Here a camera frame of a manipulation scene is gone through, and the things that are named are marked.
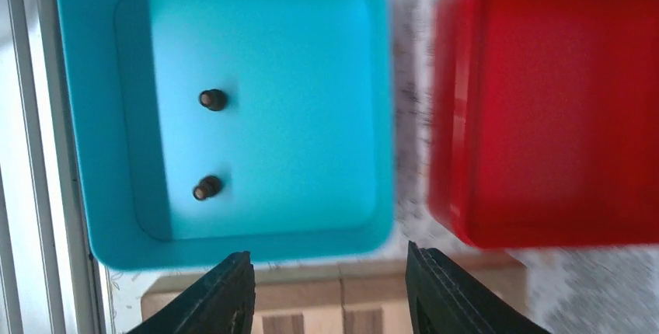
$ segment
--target blue bin floor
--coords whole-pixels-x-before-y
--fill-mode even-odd
[[[146,233],[331,231],[370,218],[378,188],[365,0],[120,0],[114,20]],[[228,108],[202,107],[205,89],[224,90]],[[192,189],[207,175],[226,186],[197,201]]]

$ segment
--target brown cylindrical object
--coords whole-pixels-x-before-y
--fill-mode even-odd
[[[192,189],[192,195],[195,200],[206,200],[220,193],[223,186],[217,176],[206,176]]]
[[[219,89],[208,89],[200,93],[199,103],[212,111],[223,110],[228,104],[228,96]]]

